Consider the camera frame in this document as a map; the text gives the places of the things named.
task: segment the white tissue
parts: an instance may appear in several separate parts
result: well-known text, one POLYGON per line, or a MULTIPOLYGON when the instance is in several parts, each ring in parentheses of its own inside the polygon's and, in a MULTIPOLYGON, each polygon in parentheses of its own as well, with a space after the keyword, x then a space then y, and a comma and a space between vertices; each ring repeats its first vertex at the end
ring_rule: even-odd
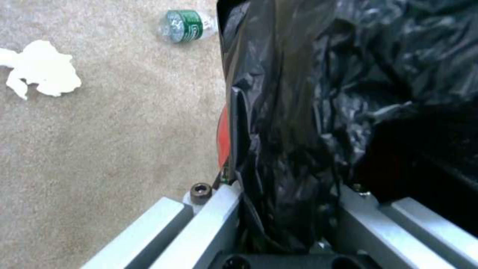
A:
POLYGON ((80 87, 81 80, 71 59, 71 55, 58 53, 50 42, 43 40, 31 42, 19 54, 0 48, 0 66, 13 68, 6 84, 25 100, 27 85, 33 83, 38 84, 37 91, 51 96, 61 96, 80 87))

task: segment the black trash bag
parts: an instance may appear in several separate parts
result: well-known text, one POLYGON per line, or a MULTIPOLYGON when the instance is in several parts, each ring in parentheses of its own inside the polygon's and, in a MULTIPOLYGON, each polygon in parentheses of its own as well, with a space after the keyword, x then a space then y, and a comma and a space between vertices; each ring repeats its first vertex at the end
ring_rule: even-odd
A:
POLYGON ((261 252, 306 253, 376 128, 478 93, 475 0, 219 0, 230 177, 261 252))

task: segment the bolt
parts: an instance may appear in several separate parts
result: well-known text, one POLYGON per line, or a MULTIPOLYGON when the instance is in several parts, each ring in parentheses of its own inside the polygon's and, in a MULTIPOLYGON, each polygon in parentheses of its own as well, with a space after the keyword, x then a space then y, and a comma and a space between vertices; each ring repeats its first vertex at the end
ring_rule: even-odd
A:
POLYGON ((358 183, 352 184, 352 189, 356 193, 358 193, 360 195, 360 197, 362 197, 362 198, 366 198, 367 196, 371 195, 370 191, 367 188, 365 188, 364 186, 362 186, 361 184, 358 184, 358 183))
POLYGON ((196 183, 191 187, 189 194, 193 203, 205 204, 212 196, 212 189, 207 183, 196 183))

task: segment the plastic water bottle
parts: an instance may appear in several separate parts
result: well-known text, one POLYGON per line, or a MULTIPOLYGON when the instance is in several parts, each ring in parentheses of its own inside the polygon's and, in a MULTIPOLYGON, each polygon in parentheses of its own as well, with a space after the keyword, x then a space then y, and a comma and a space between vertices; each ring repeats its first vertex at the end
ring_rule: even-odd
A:
POLYGON ((162 20, 158 34, 173 43, 190 42, 217 33, 217 20, 207 12, 170 10, 162 20))

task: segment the beige carpet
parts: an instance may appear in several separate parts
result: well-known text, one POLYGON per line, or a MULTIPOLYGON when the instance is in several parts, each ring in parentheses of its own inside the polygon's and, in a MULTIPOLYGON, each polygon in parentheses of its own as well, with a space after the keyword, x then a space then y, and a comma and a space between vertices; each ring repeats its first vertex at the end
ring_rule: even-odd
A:
POLYGON ((162 196, 217 173, 225 102, 218 37, 170 45, 168 8, 214 0, 3 0, 0 47, 73 55, 61 98, 5 86, 0 67, 0 268, 77 268, 162 196))

